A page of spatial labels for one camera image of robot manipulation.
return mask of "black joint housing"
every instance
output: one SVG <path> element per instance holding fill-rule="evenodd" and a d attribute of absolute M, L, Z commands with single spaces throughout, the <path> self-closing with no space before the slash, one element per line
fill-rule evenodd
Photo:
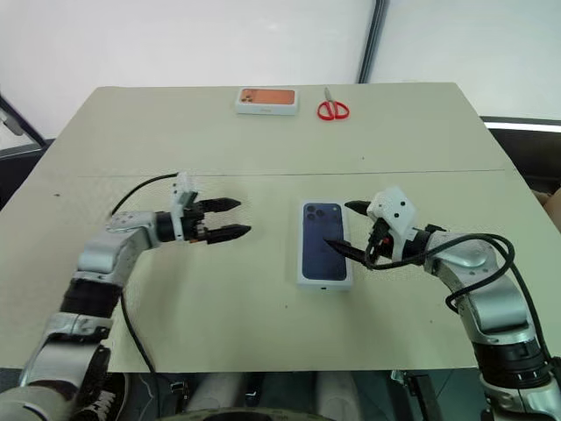
<path fill-rule="evenodd" d="M 405 246 L 403 247 L 403 253 L 401 257 L 407 259 L 409 257 L 417 256 L 424 253 L 427 249 L 427 244 L 429 243 L 430 235 L 432 232 L 418 230 L 415 238 L 412 241 L 406 240 Z M 418 260 L 415 262 L 416 265 L 421 266 L 424 260 Z"/>
<path fill-rule="evenodd" d="M 122 288 L 105 282 L 73 279 L 64 294 L 60 311 L 110 318 Z"/>
<path fill-rule="evenodd" d="M 535 339 L 512 345 L 474 343 L 473 350 L 487 383 L 508 389 L 530 389 L 550 381 L 550 368 Z"/>

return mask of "white wall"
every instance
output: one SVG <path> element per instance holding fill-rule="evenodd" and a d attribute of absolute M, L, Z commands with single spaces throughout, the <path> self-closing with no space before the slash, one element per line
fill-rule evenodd
<path fill-rule="evenodd" d="M 102 85 L 352 83 L 372 9 L 372 0 L 0 0 L 0 89 L 49 138 Z"/>
<path fill-rule="evenodd" d="M 389 0 L 371 82 L 561 118 L 561 1 Z M 351 83 L 372 0 L 0 0 L 0 89 L 55 137 L 97 86 Z"/>
<path fill-rule="evenodd" d="M 389 4 L 371 82 L 454 81 L 480 115 L 561 119 L 561 1 Z"/>

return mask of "silver robotic arm segment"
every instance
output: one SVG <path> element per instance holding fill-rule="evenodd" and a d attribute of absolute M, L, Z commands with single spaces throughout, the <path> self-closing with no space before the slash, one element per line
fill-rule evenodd
<path fill-rule="evenodd" d="M 166 241 L 211 244 L 250 231 L 246 225 L 205 228 L 205 212 L 228 211 L 240 202 L 220 198 L 194 203 L 196 192 L 185 190 L 189 185 L 186 176 L 179 174 L 173 189 L 173 215 L 121 212 L 86 244 L 60 312 L 50 317 L 22 372 L 20 387 L 0 395 L 0 420 L 68 419 L 75 406 L 97 397 L 110 357 L 110 350 L 100 342 L 109 336 L 111 314 L 144 251 Z"/>
<path fill-rule="evenodd" d="M 424 265 L 450 289 L 447 303 L 455 298 L 457 309 L 450 307 L 458 311 L 472 342 L 495 419 L 533 419 L 539 414 L 546 417 L 540 419 L 561 421 L 558 380 L 536 336 L 533 313 L 504 275 L 509 265 L 497 265 L 494 239 L 509 242 L 491 234 L 453 234 L 435 225 L 414 228 L 415 207 L 399 188 L 386 189 L 371 202 L 345 205 L 370 217 L 374 226 L 365 252 L 327 240 L 336 251 L 372 270 Z M 514 248 L 509 250 L 501 254 L 512 263 Z M 380 256 L 393 262 L 375 264 Z"/>
<path fill-rule="evenodd" d="M 463 234 L 434 232 L 427 250 Z M 424 268 L 437 276 L 451 292 L 469 287 L 499 270 L 493 248 L 477 239 L 429 257 Z M 526 302 L 506 275 L 457 299 L 458 314 L 472 342 L 506 345 L 536 336 Z"/>

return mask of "table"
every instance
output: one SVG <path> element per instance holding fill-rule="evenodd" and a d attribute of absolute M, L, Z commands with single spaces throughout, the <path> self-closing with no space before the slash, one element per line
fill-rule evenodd
<path fill-rule="evenodd" d="M 21 367 L 58 309 L 83 244 L 148 176 L 186 169 L 202 197 L 243 202 L 209 225 L 249 224 L 236 241 L 144 253 L 126 295 L 162 372 L 450 368 L 475 364 L 447 290 L 419 268 L 367 273 L 348 293 L 296 287 L 298 207 L 369 199 L 399 185 L 419 225 L 511 239 L 553 353 L 561 236 L 450 83 L 330 86 L 351 108 L 316 117 L 323 86 L 298 87 L 294 117 L 237 115 L 238 88 L 100 88 L 0 213 L 0 366 Z M 167 210 L 169 182 L 124 210 Z M 364 246 L 368 220 L 348 215 Z M 120 309 L 110 369 L 146 371 Z"/>

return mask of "black cable on table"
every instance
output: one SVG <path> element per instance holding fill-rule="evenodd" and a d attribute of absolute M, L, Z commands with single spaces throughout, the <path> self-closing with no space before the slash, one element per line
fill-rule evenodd
<path fill-rule="evenodd" d="M 115 215 L 117 213 L 117 211 L 119 210 L 119 208 L 123 205 L 123 203 L 126 202 L 126 200 L 129 197 L 131 197 L 136 191 L 142 189 L 144 186 L 146 186 L 146 185 L 148 185 L 152 182 L 157 182 L 158 180 L 164 180 L 166 178 L 174 178 L 177 175 L 178 175 L 178 173 L 158 175 L 157 177 L 151 178 L 150 180 L 146 180 L 145 182 L 140 183 L 137 187 L 135 187 L 134 189 L 129 191 L 126 195 L 124 195 L 124 197 L 121 200 L 119 200 L 119 203 L 117 203 L 115 205 L 115 207 L 113 208 L 113 210 L 111 211 L 111 215 Z"/>
<path fill-rule="evenodd" d="M 146 185 L 148 185 L 152 182 L 157 182 L 158 180 L 164 180 L 164 179 L 167 179 L 167 178 L 174 178 L 174 177 L 177 176 L 177 174 L 178 173 L 159 175 L 157 177 L 151 178 L 149 180 L 146 180 L 145 182 L 140 183 L 138 186 L 136 186 L 134 189 L 132 189 L 126 195 L 124 195 L 124 197 L 115 205 L 115 207 L 111 211 L 111 215 L 115 215 L 117 213 L 117 211 L 119 210 L 119 208 L 123 205 L 123 203 L 129 197 L 131 197 L 135 192 L 142 189 Z M 150 357 L 148 357 L 148 354 L 146 353 L 146 350 L 145 350 L 144 346 L 142 345 L 142 342 L 140 342 L 140 339 L 138 338 L 138 335 L 135 332 L 134 327 L 132 326 L 131 319 L 129 318 L 128 310 L 126 309 L 126 301 L 124 300 L 124 291 L 121 291 L 121 310 L 123 312 L 124 323 L 126 324 L 126 327 L 129 331 L 129 333 L 131 334 L 132 340 L 134 341 L 134 344 L 137 346 L 137 349 L 140 352 L 140 355 L 142 356 L 142 359 L 144 360 L 144 363 L 148 367 L 148 370 L 150 371 L 150 375 L 153 378 L 154 387 L 156 388 L 157 413 L 158 413 L 158 417 L 161 417 L 160 384 L 158 383 L 158 375 L 159 374 L 156 372 L 156 369 L 155 369 L 152 361 L 150 360 Z M 165 378 L 168 382 L 170 382 L 169 379 L 167 379 L 167 377 L 165 377 L 164 375 L 160 375 L 160 376 Z"/>

